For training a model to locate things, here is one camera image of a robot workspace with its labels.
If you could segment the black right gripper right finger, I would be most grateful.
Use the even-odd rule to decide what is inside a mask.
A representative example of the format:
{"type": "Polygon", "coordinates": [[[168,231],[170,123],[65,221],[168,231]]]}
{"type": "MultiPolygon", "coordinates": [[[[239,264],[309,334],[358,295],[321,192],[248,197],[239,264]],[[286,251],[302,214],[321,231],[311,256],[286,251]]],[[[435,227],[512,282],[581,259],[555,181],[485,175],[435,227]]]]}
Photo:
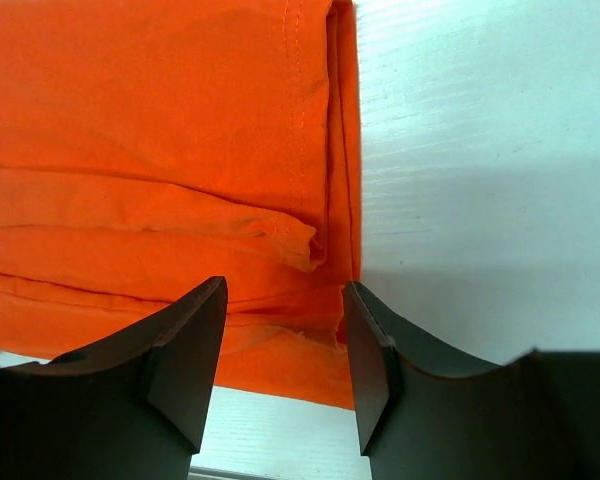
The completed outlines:
{"type": "Polygon", "coordinates": [[[497,365],[343,292],[360,452],[376,479],[600,479],[600,352],[497,365]]]}

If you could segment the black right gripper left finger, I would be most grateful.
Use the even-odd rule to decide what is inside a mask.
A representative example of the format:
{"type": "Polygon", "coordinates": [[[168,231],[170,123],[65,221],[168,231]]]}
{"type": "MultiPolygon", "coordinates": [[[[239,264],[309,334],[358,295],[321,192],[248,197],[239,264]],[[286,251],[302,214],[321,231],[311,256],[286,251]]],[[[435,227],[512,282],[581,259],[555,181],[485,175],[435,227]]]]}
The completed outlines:
{"type": "Polygon", "coordinates": [[[184,479],[202,438],[228,287],[41,364],[0,368],[0,479],[184,479]]]}

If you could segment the orange t shirt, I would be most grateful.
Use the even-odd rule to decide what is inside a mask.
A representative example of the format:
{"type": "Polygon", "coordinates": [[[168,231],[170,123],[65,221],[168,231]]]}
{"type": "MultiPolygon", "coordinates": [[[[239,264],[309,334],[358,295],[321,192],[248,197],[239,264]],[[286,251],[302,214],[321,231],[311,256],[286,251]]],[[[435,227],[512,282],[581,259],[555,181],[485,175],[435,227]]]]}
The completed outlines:
{"type": "Polygon", "coordinates": [[[227,280],[220,386],[351,408],[350,1],[0,1],[0,350],[227,280]]]}

